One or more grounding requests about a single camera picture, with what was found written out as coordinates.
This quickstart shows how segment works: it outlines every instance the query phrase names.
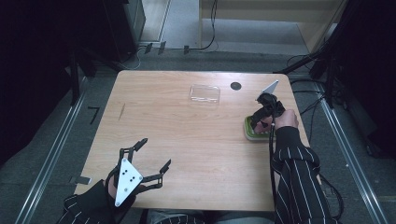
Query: striped sleeve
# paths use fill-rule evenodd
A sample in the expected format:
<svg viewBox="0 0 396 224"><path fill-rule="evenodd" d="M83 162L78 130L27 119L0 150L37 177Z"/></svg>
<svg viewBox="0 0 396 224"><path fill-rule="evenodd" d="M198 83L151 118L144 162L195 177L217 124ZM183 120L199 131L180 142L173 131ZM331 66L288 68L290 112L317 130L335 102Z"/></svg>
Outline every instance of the striped sleeve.
<svg viewBox="0 0 396 224"><path fill-rule="evenodd" d="M271 165L280 174L275 224L339 223L332 218L317 179L318 155L303 145L298 129L276 130L276 151Z"/></svg>

